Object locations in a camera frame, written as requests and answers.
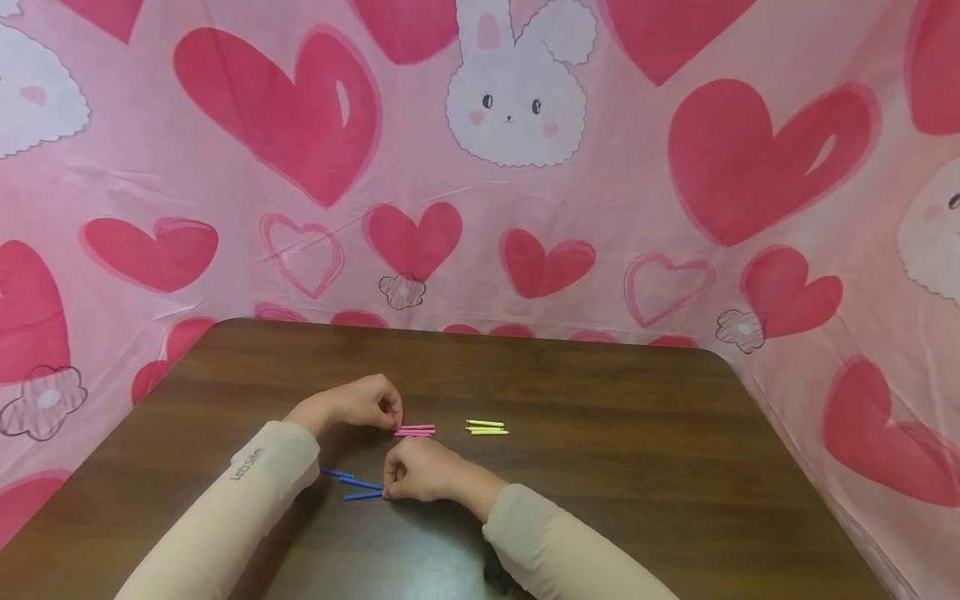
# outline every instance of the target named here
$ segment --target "wooden table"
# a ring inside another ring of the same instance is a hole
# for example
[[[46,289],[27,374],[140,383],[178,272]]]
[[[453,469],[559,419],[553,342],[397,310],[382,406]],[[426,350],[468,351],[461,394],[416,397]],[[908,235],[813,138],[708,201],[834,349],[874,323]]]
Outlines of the wooden table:
[[[439,441],[555,500],[682,600],[889,598],[713,354],[246,320],[210,330],[0,552],[0,597],[111,598],[264,421],[374,372],[408,422],[436,422]],[[465,418],[513,433],[472,438]],[[394,441],[334,431],[322,460],[376,480]],[[345,503],[344,487],[302,496],[233,597],[497,597],[460,507]]]

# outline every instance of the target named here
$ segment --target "blue pencil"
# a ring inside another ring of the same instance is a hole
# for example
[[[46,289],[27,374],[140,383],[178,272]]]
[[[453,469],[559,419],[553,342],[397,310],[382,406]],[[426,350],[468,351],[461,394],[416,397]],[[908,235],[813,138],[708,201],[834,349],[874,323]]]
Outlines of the blue pencil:
[[[383,490],[383,486],[377,485],[375,483],[367,483],[366,481],[360,481],[359,479],[353,479],[352,477],[341,477],[340,481],[344,483],[349,483],[352,486],[358,488],[370,488],[371,490]]]
[[[383,497],[383,492],[366,492],[366,493],[348,493],[344,496],[344,502],[352,502],[353,500],[366,500],[367,498],[381,498]]]
[[[351,473],[344,473],[341,470],[333,470],[332,468],[321,468],[320,472],[326,475],[333,475],[334,477],[348,477],[353,479],[353,475]]]

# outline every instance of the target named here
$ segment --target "beige sleeve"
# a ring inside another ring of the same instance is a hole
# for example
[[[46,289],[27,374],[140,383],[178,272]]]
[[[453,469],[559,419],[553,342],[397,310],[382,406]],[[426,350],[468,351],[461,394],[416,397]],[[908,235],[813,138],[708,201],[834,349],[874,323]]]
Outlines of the beige sleeve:
[[[271,421],[150,551],[118,600],[225,600],[260,540],[320,475],[317,441]]]
[[[539,600],[677,600],[626,552],[524,486],[500,492],[483,533],[507,572]]]

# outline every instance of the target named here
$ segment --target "white bunny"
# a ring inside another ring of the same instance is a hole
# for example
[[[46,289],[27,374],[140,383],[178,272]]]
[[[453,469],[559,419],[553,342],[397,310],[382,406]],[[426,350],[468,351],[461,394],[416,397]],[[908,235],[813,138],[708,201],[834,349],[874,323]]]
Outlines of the white bunny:
[[[457,0],[463,64],[446,119],[460,147],[500,166],[567,160],[580,146],[587,94],[565,63],[586,62],[596,18],[576,0],[549,0],[514,39],[510,0]]]
[[[960,305],[960,157],[942,167],[907,208],[897,248],[907,276]]]
[[[0,0],[0,9],[10,8]],[[57,55],[0,25],[0,158],[73,135],[89,121],[86,98]]]

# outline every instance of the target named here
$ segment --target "pink fabric backdrop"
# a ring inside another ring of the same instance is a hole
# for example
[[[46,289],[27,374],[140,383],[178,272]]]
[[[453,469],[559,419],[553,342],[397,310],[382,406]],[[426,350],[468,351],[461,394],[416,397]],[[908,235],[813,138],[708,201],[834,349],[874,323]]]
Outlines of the pink fabric backdrop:
[[[898,598],[960,595],[951,0],[0,14],[0,545],[255,315],[706,348]]]

